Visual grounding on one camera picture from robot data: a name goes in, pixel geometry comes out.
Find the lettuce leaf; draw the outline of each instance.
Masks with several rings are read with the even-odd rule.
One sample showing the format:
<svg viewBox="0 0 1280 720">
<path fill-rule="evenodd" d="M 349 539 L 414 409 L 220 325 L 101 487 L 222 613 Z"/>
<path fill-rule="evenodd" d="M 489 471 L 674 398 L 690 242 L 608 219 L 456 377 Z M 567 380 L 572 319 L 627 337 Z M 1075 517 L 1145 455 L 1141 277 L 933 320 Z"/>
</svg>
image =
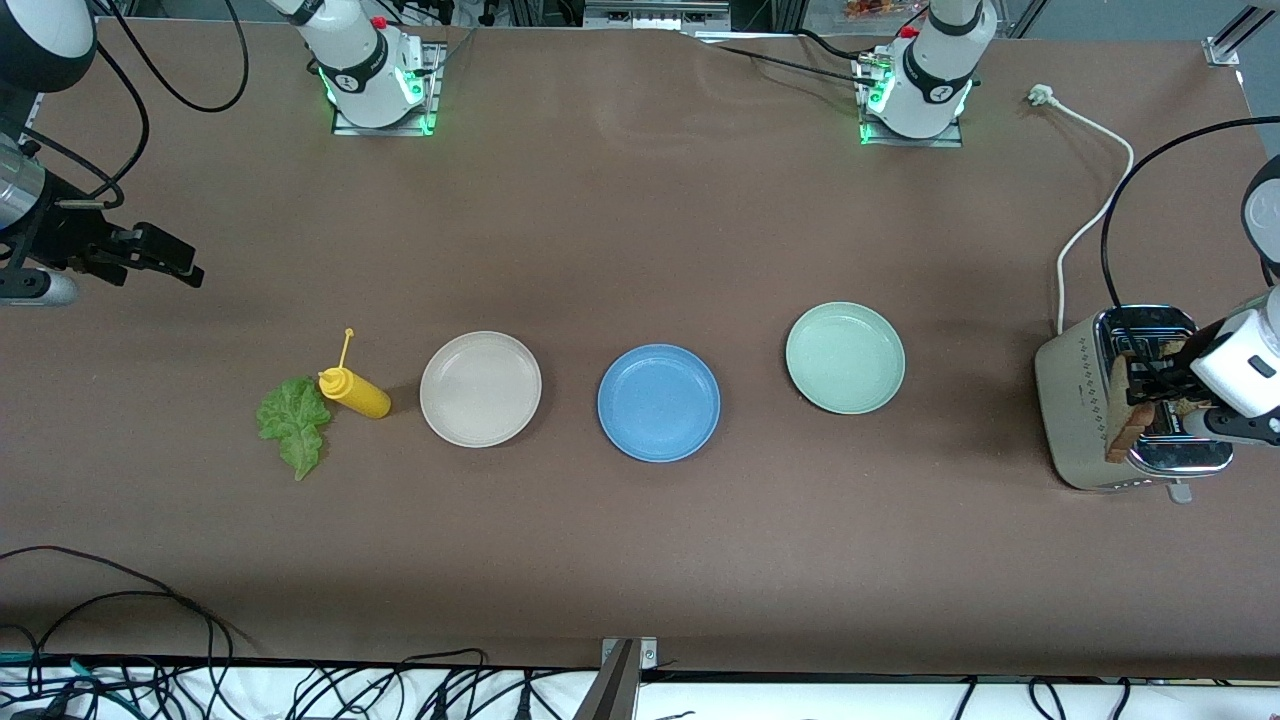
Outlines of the lettuce leaf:
<svg viewBox="0 0 1280 720">
<path fill-rule="evenodd" d="M 319 427 L 333 419 L 316 380 L 302 375 L 280 383 L 257 407 L 257 437 L 280 441 L 280 457 L 301 480 L 320 464 Z"/>
</svg>

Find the brown table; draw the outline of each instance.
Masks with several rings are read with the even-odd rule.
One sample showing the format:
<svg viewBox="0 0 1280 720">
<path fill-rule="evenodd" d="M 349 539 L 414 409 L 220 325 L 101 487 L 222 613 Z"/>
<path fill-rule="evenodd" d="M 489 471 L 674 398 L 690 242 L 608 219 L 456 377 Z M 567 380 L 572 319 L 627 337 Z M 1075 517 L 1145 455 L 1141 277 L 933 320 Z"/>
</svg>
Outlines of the brown table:
<svg viewBox="0 0 1280 720">
<path fill-rule="evenodd" d="M 233 90 L 229 27 L 138 24 L 196 100 Z M 1023 95 L 1051 83 L 1143 152 L 1247 114 L 1197 46 L 996 42 L 965 147 L 919 151 L 860 146 L 838 82 L 669 32 L 481 31 L 434 138 L 334 138 L 296 31 L 247 33 L 248 94 L 207 117 L 102 28 L 154 118 L 111 217 L 179 234 L 209 275 L 84 279 L 73 307 L 0 315 L 4 547 L 152 573 L 264 656 L 467 643 L 579 665 L 602 635 L 644 634 L 677 667 L 1280 671 L 1277 456 L 1240 448 L 1185 507 L 1075 492 L 1032 377 L 1053 258 L 1123 159 Z M 840 69 L 797 41 L 749 46 Z M 38 127 L 114 168 L 137 120 L 99 63 Z M 1239 223 L 1262 160 L 1252 131 L 1220 133 L 1134 183 L 1114 234 L 1126 300 L 1210 320 L 1262 287 Z M 1070 260 L 1073 320 L 1105 304 L 1096 255 L 1091 234 Z M 791 323 L 841 299 L 906 346 L 901 393 L 867 416 L 809 405 L 782 361 Z M 330 365 L 347 325 L 396 410 L 338 411 L 296 483 L 253 410 Z M 475 329 L 521 338 L 545 383 L 532 424 L 484 451 L 435 437 L 416 400 L 430 355 Z M 627 459 L 595 418 L 604 369 L 646 342 L 694 350 L 723 391 L 716 436 L 672 465 Z M 119 587 L 22 559 L 0 568 L 0 611 L 38 625 Z M 122 601 L 50 650 L 202 642 Z"/>
</svg>

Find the yellow squeeze bottle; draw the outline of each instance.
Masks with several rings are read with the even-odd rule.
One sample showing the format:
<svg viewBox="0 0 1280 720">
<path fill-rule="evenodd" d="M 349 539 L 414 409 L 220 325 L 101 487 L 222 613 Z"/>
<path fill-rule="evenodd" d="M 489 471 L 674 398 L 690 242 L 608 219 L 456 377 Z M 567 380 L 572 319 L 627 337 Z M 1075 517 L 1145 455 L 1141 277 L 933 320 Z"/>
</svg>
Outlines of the yellow squeeze bottle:
<svg viewBox="0 0 1280 720">
<path fill-rule="evenodd" d="M 352 373 L 343 364 L 347 361 L 347 345 L 356 331 L 347 328 L 347 338 L 342 342 L 342 357 L 337 368 L 320 373 L 320 392 L 329 400 L 338 401 L 366 418 L 379 419 L 392 410 L 392 398 L 374 383 Z"/>
</svg>

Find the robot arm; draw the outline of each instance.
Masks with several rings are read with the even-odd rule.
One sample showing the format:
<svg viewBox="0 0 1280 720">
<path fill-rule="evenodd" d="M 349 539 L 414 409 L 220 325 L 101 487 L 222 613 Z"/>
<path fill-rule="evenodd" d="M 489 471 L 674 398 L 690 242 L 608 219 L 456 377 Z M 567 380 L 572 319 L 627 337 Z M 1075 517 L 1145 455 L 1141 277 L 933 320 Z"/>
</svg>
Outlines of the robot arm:
<svg viewBox="0 0 1280 720">
<path fill-rule="evenodd" d="M 933 0 L 918 36 L 877 49 L 888 55 L 892 74 L 868 111 L 905 137 L 942 133 L 964 109 L 974 68 L 995 35 L 991 0 Z"/>
<path fill-rule="evenodd" d="M 298 28 L 320 65 L 333 104 L 351 123 L 380 128 L 422 102 L 411 59 L 422 41 L 374 24 L 360 0 L 266 0 Z"/>
<path fill-rule="evenodd" d="M 0 81 L 8 85 L 33 92 L 65 90 L 88 70 L 96 45 L 84 0 L 0 0 Z M 76 300 L 69 277 L 26 268 L 28 258 L 111 284 L 124 284 L 132 268 L 200 287 L 205 273 L 195 265 L 193 247 L 148 223 L 124 229 L 106 222 L 101 204 L 46 170 L 36 150 L 0 136 L 0 305 Z"/>
<path fill-rule="evenodd" d="M 1280 156 L 1254 176 L 1240 219 L 1268 273 L 1280 272 Z M 1165 383 L 1148 398 L 1178 396 L 1204 406 L 1183 418 L 1187 432 L 1226 442 L 1280 446 L 1280 288 L 1254 297 L 1192 336 L 1169 359 Z"/>
</svg>

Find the white power cord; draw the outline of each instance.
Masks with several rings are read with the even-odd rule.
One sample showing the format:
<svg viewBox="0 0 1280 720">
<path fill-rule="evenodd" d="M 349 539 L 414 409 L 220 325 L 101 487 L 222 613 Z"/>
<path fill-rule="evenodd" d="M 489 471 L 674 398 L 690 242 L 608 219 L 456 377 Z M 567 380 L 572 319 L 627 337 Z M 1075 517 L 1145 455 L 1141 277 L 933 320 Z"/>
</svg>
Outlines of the white power cord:
<svg viewBox="0 0 1280 720">
<path fill-rule="evenodd" d="M 1041 105 L 1048 105 L 1051 108 L 1056 108 L 1057 110 L 1062 111 L 1062 114 L 1075 118 L 1076 120 L 1080 120 L 1082 123 L 1089 126 L 1091 128 L 1119 142 L 1120 145 L 1124 146 L 1124 151 L 1129 156 L 1129 159 L 1125 161 L 1124 173 L 1120 174 L 1120 179 L 1124 179 L 1129 174 L 1129 172 L 1133 170 L 1133 146 L 1129 145 L 1129 141 L 1108 131 L 1107 128 L 1100 126 L 1098 123 L 1091 120 L 1089 118 L 1085 118 L 1084 115 L 1076 113 L 1075 110 L 1068 108 L 1066 105 L 1059 102 L 1057 97 L 1053 97 L 1052 87 L 1047 85 L 1037 85 L 1030 90 L 1030 92 L 1027 94 L 1027 101 L 1036 108 Z M 1115 200 L 1115 196 L 1116 191 L 1115 188 L 1112 188 L 1111 195 L 1107 196 L 1107 201 L 1102 204 L 1102 208 L 1098 210 L 1098 214 L 1093 215 L 1093 218 L 1091 218 L 1088 223 L 1084 223 L 1084 225 L 1080 229 L 1075 231 L 1075 234 L 1071 236 L 1071 240 L 1066 241 L 1066 245 L 1062 246 L 1062 251 L 1057 254 L 1057 323 L 1055 324 L 1057 334 L 1062 334 L 1064 329 L 1062 324 L 1066 318 L 1066 279 L 1062 275 L 1062 263 L 1066 261 L 1066 254 L 1070 252 L 1071 247 L 1075 246 L 1075 241 L 1080 240 L 1080 236 L 1089 232 L 1089 228 L 1096 225 L 1098 220 L 1102 219 L 1102 215 L 1107 214 L 1107 208 L 1111 206 L 1111 202 Z"/>
</svg>

